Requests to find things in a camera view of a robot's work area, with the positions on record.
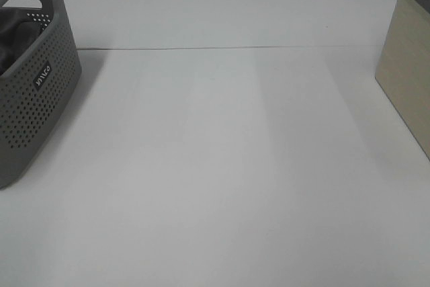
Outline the dark grey towel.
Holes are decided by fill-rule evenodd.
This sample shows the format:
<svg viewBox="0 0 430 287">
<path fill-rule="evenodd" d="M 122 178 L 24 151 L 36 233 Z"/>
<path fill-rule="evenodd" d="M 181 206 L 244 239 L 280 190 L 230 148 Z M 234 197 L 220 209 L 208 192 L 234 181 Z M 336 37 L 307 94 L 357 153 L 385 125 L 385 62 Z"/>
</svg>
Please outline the dark grey towel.
<svg viewBox="0 0 430 287">
<path fill-rule="evenodd" d="M 1 8 L 1 78 L 12 76 L 31 59 L 51 22 L 50 16 L 35 10 Z"/>
</svg>

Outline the grey perforated plastic basket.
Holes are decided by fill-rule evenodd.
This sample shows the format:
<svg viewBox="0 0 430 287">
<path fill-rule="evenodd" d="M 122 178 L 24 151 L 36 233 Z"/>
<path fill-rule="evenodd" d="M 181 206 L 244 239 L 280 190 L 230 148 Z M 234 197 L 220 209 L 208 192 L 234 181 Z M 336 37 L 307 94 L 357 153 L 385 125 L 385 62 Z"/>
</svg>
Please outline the grey perforated plastic basket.
<svg viewBox="0 0 430 287">
<path fill-rule="evenodd" d="M 52 22 L 31 59 L 1 78 L 1 187 L 17 181 L 49 137 L 79 77 L 81 63 L 64 0 L 39 0 Z"/>
</svg>

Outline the beige fabric storage box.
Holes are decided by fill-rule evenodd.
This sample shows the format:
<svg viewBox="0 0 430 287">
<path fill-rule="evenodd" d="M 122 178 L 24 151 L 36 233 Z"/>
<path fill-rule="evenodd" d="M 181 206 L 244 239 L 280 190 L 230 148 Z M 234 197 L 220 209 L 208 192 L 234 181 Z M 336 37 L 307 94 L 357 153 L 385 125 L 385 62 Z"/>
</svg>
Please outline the beige fabric storage box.
<svg viewBox="0 0 430 287">
<path fill-rule="evenodd" d="M 429 156 L 429 0 L 397 0 L 375 79 Z"/>
</svg>

